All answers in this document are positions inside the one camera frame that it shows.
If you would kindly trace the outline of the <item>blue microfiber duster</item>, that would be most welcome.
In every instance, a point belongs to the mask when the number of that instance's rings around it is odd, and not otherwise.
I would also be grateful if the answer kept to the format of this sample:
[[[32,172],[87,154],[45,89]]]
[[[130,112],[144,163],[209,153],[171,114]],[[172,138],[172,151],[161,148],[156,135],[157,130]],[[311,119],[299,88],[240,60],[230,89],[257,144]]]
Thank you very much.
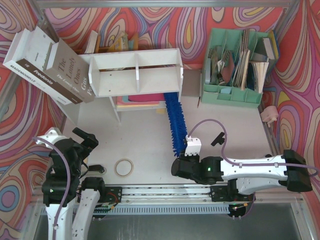
[[[179,157],[187,147],[188,134],[182,104],[176,92],[166,92],[163,96],[170,124],[173,153]]]

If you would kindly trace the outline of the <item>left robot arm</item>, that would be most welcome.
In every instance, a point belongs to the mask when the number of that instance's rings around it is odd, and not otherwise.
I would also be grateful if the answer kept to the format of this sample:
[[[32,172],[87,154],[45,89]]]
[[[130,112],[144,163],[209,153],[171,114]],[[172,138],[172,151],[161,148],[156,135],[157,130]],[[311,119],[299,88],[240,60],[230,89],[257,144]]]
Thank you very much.
[[[103,178],[81,173],[84,160],[98,146],[98,140],[78,127],[72,132],[83,141],[67,138],[55,127],[36,137],[38,145],[51,150],[52,164],[41,187],[50,240],[86,240],[94,209],[106,192]]]

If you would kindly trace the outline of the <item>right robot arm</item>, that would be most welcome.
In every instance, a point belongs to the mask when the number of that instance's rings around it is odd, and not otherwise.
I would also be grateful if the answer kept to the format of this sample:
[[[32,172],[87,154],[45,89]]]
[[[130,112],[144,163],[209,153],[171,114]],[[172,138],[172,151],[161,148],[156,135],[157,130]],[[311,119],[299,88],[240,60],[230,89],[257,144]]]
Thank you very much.
[[[285,187],[288,191],[301,193],[312,191],[311,177],[306,160],[294,150],[260,159],[224,159],[208,156],[176,158],[171,174],[200,185],[214,185],[227,181],[241,195],[257,191]]]

